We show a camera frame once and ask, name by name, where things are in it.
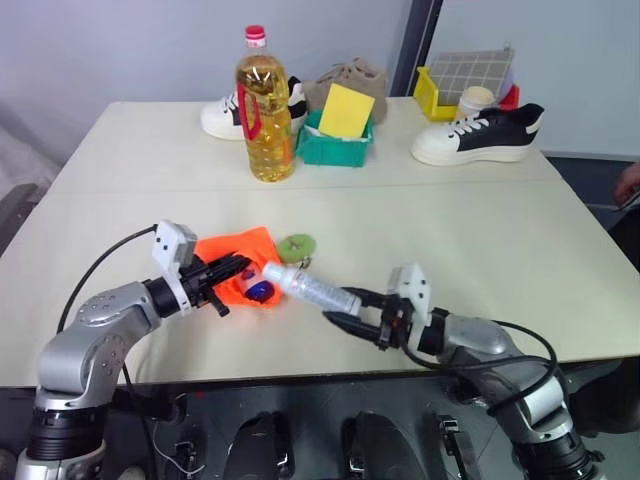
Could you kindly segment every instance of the teal plastic basket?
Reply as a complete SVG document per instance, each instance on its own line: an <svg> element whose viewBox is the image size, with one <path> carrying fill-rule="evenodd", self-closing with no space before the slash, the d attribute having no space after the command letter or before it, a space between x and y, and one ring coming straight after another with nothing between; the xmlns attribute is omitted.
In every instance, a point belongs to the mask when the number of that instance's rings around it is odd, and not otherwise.
<svg viewBox="0 0 640 480"><path fill-rule="evenodd" d="M322 110L310 112L305 125L318 128ZM334 137L317 137L306 128L300 128L296 140L296 155L302 157L304 163L312 165L333 165L338 167L362 167L367 156L369 145L373 143L373 126L371 118L364 128L362 142L345 142Z"/></svg>

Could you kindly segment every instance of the orange cloth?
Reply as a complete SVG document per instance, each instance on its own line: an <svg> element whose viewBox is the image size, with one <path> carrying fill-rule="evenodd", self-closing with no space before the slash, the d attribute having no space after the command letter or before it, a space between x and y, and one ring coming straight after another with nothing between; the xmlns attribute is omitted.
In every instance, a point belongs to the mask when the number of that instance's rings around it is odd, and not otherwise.
<svg viewBox="0 0 640 480"><path fill-rule="evenodd" d="M281 263L276 246L265 227L254 228L237 235L204 238L196 243L195 254L205 263L212 262L229 253L250 258L260 268L260 271L267 262ZM220 300L227 305L269 308L278 305L282 299L282 292L276 285L274 287L276 287L275 293L264 303L249 300L244 296L244 284L240 275L216 285L214 291Z"/></svg>

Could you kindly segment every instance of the yellow box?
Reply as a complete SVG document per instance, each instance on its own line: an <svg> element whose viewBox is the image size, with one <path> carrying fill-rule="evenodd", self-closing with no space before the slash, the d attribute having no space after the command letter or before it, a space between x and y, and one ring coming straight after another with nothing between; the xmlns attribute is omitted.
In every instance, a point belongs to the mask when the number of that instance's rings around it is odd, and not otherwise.
<svg viewBox="0 0 640 480"><path fill-rule="evenodd" d="M433 122L450 122L456 116L457 105L438 105L438 87L429 76L428 67L418 67L418 82L413 90L422 112Z"/></svg>

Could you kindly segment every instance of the cooking oil bottle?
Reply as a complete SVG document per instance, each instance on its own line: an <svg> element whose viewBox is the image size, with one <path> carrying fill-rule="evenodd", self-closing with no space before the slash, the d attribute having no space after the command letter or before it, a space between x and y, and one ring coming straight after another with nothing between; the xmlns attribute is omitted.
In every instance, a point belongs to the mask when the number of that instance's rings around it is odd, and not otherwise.
<svg viewBox="0 0 640 480"><path fill-rule="evenodd" d="M266 50L264 28L245 29L248 51L236 69L238 106L253 174L264 182L293 173L291 115L287 74Z"/></svg>

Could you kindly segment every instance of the white cable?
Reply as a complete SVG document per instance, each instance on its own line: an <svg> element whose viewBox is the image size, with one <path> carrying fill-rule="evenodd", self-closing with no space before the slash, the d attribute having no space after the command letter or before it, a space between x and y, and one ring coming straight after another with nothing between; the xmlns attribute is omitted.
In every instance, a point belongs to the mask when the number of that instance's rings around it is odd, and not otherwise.
<svg viewBox="0 0 640 480"><path fill-rule="evenodd" d="M196 468L195 470L185 470L184 468L182 468L180 466L180 464L178 462L176 462L173 458L171 458L169 455L167 455L166 453L164 453L162 450L160 450L160 447L158 447L158 444L156 443L156 432L158 431L158 424L156 423L153 426L153 435L151 436L151 441L153 442L153 448L156 449L156 452L158 452L158 455L160 455L162 458L164 458L165 460L170 461L171 463L173 463L173 465L180 470L182 473L184 473L187 478L191 478L193 475L200 473L202 470L204 470L207 465L203 464L200 465L198 468Z"/></svg>

